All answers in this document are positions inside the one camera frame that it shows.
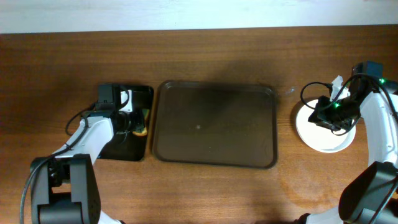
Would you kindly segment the orange green scrub sponge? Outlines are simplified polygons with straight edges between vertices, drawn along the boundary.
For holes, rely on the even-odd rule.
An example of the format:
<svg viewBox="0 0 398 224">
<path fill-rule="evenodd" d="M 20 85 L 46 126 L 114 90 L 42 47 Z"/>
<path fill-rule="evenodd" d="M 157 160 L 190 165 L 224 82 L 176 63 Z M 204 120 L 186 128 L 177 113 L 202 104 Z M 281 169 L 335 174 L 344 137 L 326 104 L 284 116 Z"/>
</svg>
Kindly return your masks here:
<svg viewBox="0 0 398 224">
<path fill-rule="evenodd" d="M 133 135 L 144 137 L 148 134 L 148 124 L 149 124 L 150 110 L 148 109 L 136 109 L 134 111 L 134 130 Z"/>
</svg>

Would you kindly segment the white plate with ketchup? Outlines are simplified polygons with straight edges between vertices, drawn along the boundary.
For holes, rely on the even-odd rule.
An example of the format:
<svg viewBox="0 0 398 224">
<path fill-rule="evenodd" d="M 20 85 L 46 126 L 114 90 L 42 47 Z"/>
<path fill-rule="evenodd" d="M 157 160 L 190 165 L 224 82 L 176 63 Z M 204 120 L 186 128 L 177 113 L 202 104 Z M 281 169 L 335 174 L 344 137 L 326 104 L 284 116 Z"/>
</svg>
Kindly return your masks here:
<svg viewBox="0 0 398 224">
<path fill-rule="evenodd" d="M 303 105 L 295 117 L 295 127 L 301 140 L 310 148 L 323 153 L 336 153 L 346 149 L 354 140 L 356 128 L 337 136 L 329 129 L 308 122 L 313 109 Z"/>
</svg>

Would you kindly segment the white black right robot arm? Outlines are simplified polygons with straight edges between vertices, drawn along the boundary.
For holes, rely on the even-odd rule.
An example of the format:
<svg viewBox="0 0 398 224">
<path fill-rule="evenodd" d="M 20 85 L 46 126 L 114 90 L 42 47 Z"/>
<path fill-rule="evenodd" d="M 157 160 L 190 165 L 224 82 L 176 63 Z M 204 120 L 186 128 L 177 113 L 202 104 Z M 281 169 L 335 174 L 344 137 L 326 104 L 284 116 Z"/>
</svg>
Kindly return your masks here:
<svg viewBox="0 0 398 224">
<path fill-rule="evenodd" d="M 383 78 L 355 75 L 350 95 L 321 96 L 308 121 L 331 131 L 349 131 L 363 118 L 369 162 L 342 192 L 337 207 L 306 213 L 296 223 L 397 223 L 397 95 Z"/>
</svg>

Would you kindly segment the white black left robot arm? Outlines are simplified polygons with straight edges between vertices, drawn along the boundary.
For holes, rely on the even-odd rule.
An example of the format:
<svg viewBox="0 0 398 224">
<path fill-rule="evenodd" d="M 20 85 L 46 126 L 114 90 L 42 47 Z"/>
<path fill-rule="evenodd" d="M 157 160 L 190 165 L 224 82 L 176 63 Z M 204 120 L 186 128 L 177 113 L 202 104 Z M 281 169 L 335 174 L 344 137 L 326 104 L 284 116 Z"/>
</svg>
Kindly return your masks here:
<svg viewBox="0 0 398 224">
<path fill-rule="evenodd" d="M 118 223 L 101 209 L 93 164 L 116 134 L 146 131 L 149 110 L 84 112 L 71 138 L 30 165 L 24 192 L 31 196 L 32 223 Z"/>
</svg>

